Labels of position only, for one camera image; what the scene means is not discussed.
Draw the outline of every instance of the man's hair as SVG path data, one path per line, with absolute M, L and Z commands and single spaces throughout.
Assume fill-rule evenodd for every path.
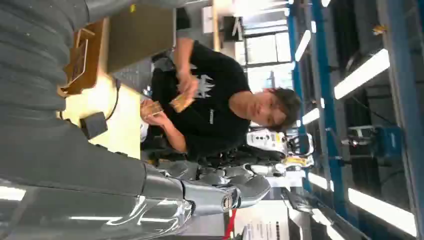
M 299 119 L 299 111 L 301 109 L 301 99 L 295 91 L 287 88 L 276 88 L 271 91 L 279 101 L 279 105 L 283 113 L 286 115 L 285 120 L 274 126 L 269 126 L 268 129 L 275 132 L 285 131 L 295 124 Z

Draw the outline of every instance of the black t-shirt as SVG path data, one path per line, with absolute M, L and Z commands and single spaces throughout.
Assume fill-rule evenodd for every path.
M 246 75 L 234 59 L 215 52 L 197 41 L 190 62 L 199 80 L 195 101 L 176 113 L 170 102 L 178 96 L 175 71 L 156 70 L 152 98 L 159 101 L 174 126 L 184 135 L 190 160 L 207 157 L 240 145 L 250 121 L 236 116 L 229 99 L 238 92 L 250 91 Z

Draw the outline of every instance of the black cable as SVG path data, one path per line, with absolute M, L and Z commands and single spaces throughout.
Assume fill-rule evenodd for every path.
M 64 120 L 64 111 L 59 112 L 59 118 L 60 120 Z
M 108 121 L 109 119 L 111 119 L 111 117 L 114 115 L 115 110 L 117 109 L 117 106 L 118 106 L 119 90 L 121 88 L 121 81 L 119 81 L 117 78 L 115 78 L 115 86 L 116 86 L 116 101 L 115 101 L 115 105 L 113 106 L 113 109 L 112 109 L 112 112 L 110 112 L 110 115 L 106 118 L 106 121 Z
M 392 121 L 388 120 L 387 118 L 385 118 L 384 116 L 378 114 L 377 112 L 371 110 L 371 108 L 369 108 L 368 106 L 366 106 L 365 104 L 363 104 L 362 102 L 360 102 L 356 97 L 352 96 L 352 99 L 355 100 L 355 102 L 357 102 L 361 107 L 367 109 L 370 113 L 376 115 L 377 117 L 381 118 L 382 120 L 386 121 L 387 123 L 389 123 L 390 125 L 395 125 L 397 126 L 397 124 L 393 123 Z

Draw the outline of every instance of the blue metal frame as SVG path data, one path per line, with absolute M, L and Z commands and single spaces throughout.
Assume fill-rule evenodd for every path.
M 326 48 L 326 35 L 324 29 L 324 19 L 322 13 L 322 5 L 320 0 L 311 0 L 312 17 L 316 22 L 315 44 L 316 52 L 313 56 L 317 58 L 319 68 L 319 80 L 321 87 L 321 95 L 325 101 L 324 123 L 325 129 L 337 131 L 333 86 L 330 81 L 329 60 Z M 339 151 L 335 139 L 329 131 L 326 131 L 328 163 L 330 168 L 331 179 L 334 183 L 333 206 L 335 211 L 346 220 L 349 220 L 345 207 L 345 190 L 343 186 L 342 167 L 338 160 Z
M 302 121 L 302 116 L 305 114 L 305 102 L 303 99 L 303 87 L 302 87 L 302 78 L 300 73 L 300 66 L 295 61 L 295 53 L 296 53 L 296 20 L 293 14 L 290 14 L 287 18 L 287 25 L 288 25 L 288 38 L 290 42 L 290 54 L 291 54 L 291 60 L 295 64 L 294 69 L 292 71 L 292 77 L 293 77 L 293 88 L 296 94 L 300 97 L 300 100 L 302 102 L 302 108 L 300 109 L 300 127 L 298 129 L 299 134 L 305 134 L 306 128 Z M 304 178 L 303 180 L 303 188 L 307 190 L 308 192 L 312 191 L 311 183 L 309 182 L 308 178 Z

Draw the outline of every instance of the t-shirt graphic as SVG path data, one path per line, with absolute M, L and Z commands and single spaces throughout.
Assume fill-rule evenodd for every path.
M 211 95 L 209 95 L 208 93 L 212 90 L 212 88 L 215 87 L 215 85 L 212 84 L 213 79 L 210 78 L 208 75 L 201 75 L 196 77 L 199 81 L 199 85 L 197 89 L 197 94 L 196 96 L 194 96 L 194 98 L 196 99 L 210 98 Z

